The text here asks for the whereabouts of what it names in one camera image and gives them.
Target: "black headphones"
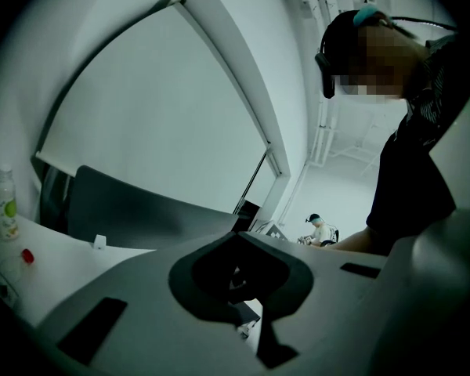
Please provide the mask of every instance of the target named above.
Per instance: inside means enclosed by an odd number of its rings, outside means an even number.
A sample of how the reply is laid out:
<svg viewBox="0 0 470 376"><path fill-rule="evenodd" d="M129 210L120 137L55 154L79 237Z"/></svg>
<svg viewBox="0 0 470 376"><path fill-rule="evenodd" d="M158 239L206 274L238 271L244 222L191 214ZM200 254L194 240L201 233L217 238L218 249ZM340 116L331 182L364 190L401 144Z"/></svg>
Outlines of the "black headphones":
<svg viewBox="0 0 470 376"><path fill-rule="evenodd" d="M402 21L410 21L420 24L428 24L433 25L435 27L441 27L442 29L447 29L448 31L456 31L455 27L451 27L449 25L445 25L443 23L438 23L435 21L427 21L427 20L417 20L416 18L410 18L408 16L394 16L392 20L402 20ZM322 37L322 41L320 42L320 52L315 55L315 61L319 65L320 72L322 73L322 92L326 99L330 99L334 96L334 88L335 88L335 81L334 75L332 74L332 67L329 60L327 60L326 56L324 55L324 43L325 37L327 35L327 29L324 32L324 36Z"/></svg>

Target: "dark chair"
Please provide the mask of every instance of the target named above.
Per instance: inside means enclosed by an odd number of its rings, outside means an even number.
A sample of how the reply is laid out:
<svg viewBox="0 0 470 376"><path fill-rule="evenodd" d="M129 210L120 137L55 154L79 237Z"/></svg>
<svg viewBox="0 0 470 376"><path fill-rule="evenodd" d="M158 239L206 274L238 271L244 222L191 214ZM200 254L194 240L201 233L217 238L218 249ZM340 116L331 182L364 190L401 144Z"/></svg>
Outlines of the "dark chair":
<svg viewBox="0 0 470 376"><path fill-rule="evenodd" d="M163 197L90 167L77 170L68 210L68 235L122 248L159 249L228 233L237 216Z"/></svg>

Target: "ceiling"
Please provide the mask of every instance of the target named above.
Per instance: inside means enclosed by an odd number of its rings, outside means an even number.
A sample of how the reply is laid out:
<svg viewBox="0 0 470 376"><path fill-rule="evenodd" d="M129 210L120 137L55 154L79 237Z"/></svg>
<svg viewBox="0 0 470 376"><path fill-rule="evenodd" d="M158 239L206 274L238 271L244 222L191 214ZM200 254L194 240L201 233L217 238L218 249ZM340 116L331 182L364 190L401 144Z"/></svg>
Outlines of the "ceiling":
<svg viewBox="0 0 470 376"><path fill-rule="evenodd" d="M409 16L420 20L433 20L442 24L454 25L453 20L436 0L375 0L376 5L391 16ZM317 141L317 118L319 106L325 100L321 92L321 75L313 57L320 45L320 32L316 20L311 15L306 0L287 0L291 19L295 23L295 33L302 54L302 69L305 92L309 108L309 153L314 151ZM336 0L336 12L358 9L362 2ZM413 32L418 42L441 38L449 31L426 24L399 21L398 24ZM396 130L406 114L403 100L384 100L374 96L347 96L338 93L329 102L326 128L331 126L337 115L337 128L334 130L331 148L327 156L344 154L366 163L365 172L378 171L379 154L386 140ZM327 145L323 139L321 149ZM326 164L327 157L322 157Z"/></svg>

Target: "plastic bottle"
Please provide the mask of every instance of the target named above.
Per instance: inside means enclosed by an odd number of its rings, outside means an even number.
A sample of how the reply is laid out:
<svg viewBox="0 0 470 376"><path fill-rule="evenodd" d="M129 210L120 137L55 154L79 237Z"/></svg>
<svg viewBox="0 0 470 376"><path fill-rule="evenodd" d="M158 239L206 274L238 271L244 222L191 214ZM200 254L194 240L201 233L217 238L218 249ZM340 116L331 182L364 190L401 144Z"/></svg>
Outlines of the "plastic bottle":
<svg viewBox="0 0 470 376"><path fill-rule="evenodd" d="M13 170L7 165L0 166L0 234L4 240L19 236L16 220L16 187Z"/></svg>

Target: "person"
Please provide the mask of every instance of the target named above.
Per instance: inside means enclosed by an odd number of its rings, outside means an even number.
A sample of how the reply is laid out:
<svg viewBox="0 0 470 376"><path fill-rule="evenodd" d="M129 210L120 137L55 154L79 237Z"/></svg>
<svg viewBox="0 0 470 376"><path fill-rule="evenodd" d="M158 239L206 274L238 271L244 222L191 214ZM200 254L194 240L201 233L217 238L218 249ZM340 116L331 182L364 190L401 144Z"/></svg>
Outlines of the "person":
<svg viewBox="0 0 470 376"><path fill-rule="evenodd" d="M373 6L339 14L322 43L330 74L347 93L407 101L407 115L381 152L366 229L328 247L387 255L397 240L455 209L428 153L470 96L470 56L459 34L420 45Z"/></svg>
<svg viewBox="0 0 470 376"><path fill-rule="evenodd" d="M335 228L326 224L326 222L317 214L311 214L306 222L310 222L315 226L313 234L310 236L310 244L318 247L324 247L337 242L337 234Z"/></svg>

